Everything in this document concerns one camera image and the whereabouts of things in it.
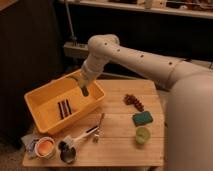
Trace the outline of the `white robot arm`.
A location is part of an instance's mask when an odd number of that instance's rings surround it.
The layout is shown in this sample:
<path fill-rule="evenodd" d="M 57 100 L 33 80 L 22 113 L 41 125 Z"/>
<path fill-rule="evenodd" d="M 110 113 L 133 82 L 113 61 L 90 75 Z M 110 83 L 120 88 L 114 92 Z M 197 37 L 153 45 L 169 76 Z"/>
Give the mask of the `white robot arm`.
<path fill-rule="evenodd" d="M 112 61 L 169 91 L 165 171 L 213 171 L 213 70 L 175 57 L 122 47 L 114 34 L 88 40 L 77 83 L 82 94 Z"/>

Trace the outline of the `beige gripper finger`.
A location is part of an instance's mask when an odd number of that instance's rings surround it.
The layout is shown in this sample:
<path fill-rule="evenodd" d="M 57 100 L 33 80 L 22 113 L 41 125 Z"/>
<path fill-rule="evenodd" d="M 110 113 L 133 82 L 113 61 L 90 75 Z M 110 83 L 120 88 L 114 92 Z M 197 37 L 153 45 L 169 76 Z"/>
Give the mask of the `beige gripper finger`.
<path fill-rule="evenodd" d="M 75 76 L 68 76 L 67 78 L 75 80 L 78 84 L 80 84 L 80 79 Z"/>

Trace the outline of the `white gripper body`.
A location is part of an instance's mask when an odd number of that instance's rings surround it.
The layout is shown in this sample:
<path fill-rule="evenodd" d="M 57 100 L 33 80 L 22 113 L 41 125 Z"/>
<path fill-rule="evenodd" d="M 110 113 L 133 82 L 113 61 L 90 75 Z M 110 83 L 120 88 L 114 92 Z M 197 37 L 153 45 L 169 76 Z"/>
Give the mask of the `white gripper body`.
<path fill-rule="evenodd" d="M 99 70 L 92 69 L 87 61 L 83 62 L 83 65 L 80 70 L 79 86 L 81 88 L 87 87 L 100 75 Z"/>

